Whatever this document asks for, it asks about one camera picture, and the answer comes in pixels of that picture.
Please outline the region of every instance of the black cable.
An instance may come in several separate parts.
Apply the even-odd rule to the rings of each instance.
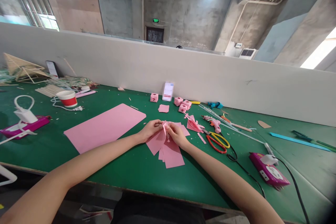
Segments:
[[[226,156],[228,157],[228,159],[230,159],[232,162],[236,162],[258,184],[258,186],[261,189],[262,196],[266,199],[266,195],[265,195],[264,189],[261,187],[261,185],[259,184],[259,182],[247,170],[245,170],[245,168],[238,162],[238,155],[237,155],[236,151],[234,150],[234,148],[232,147],[232,145],[231,145],[230,148],[233,150],[234,154],[236,155],[236,158],[234,158],[230,154],[227,154]]]
[[[302,207],[302,211],[303,211],[304,217],[306,218],[306,223],[310,224],[309,218],[308,218],[308,215],[307,215],[307,212],[306,212],[306,209],[305,209],[305,206],[303,205],[303,201],[301,199],[301,194],[300,194],[300,191],[299,191],[299,187],[298,187],[298,185],[296,183],[296,180],[295,180],[292,172],[290,171],[290,169],[288,168],[288,166],[281,159],[279,159],[278,157],[274,157],[274,158],[278,159],[287,168],[290,176],[292,177],[294,185],[295,185],[295,189],[296,189],[296,192],[297,192],[297,196],[299,198],[299,201],[300,201],[300,204],[301,204],[301,207]]]

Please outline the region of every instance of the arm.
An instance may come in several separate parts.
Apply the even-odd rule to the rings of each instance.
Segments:
[[[284,224],[272,206],[237,173],[192,145],[175,124],[171,123],[166,129],[173,140],[223,189],[251,224]]]
[[[0,224],[52,223],[66,193],[100,168],[162,129],[150,121],[138,133],[89,150],[57,167],[26,192],[0,219]]]

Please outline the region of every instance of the window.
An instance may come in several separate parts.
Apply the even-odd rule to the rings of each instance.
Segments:
[[[59,30],[49,0],[21,0],[33,26]]]
[[[301,65],[302,68],[314,69],[336,46],[336,28],[315,49]]]

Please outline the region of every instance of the pink cube with holes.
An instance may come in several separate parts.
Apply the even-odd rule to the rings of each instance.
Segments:
[[[178,108],[178,111],[183,113],[183,114],[185,112],[187,112],[187,110],[188,110],[188,107],[186,105],[183,105],[183,104],[181,104],[180,107]]]
[[[182,104],[187,106],[187,110],[189,110],[190,107],[191,107],[191,102],[188,101],[188,100],[184,100],[184,101],[182,102]]]
[[[174,98],[174,104],[178,107],[181,105],[181,103],[183,102],[183,98],[181,97],[175,97]]]
[[[159,94],[152,93],[150,95],[150,100],[151,100],[151,102],[158,102],[158,100],[159,100]]]

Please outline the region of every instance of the blue strip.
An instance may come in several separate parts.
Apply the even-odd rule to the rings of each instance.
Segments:
[[[327,148],[324,148],[324,147],[322,147],[320,145],[315,145],[313,143],[297,140],[297,139],[294,139],[294,138],[290,138],[288,136],[283,136],[283,135],[275,134],[275,133],[272,133],[272,132],[270,132],[270,134],[272,136],[274,136],[274,137],[282,138],[282,139],[285,139],[285,140],[288,140],[288,141],[292,141],[292,142],[295,142],[295,143],[298,143],[298,144],[303,144],[303,145],[307,145],[307,146],[314,147],[314,148],[317,148],[317,149],[322,149],[322,150],[325,150],[325,151],[330,151]]]

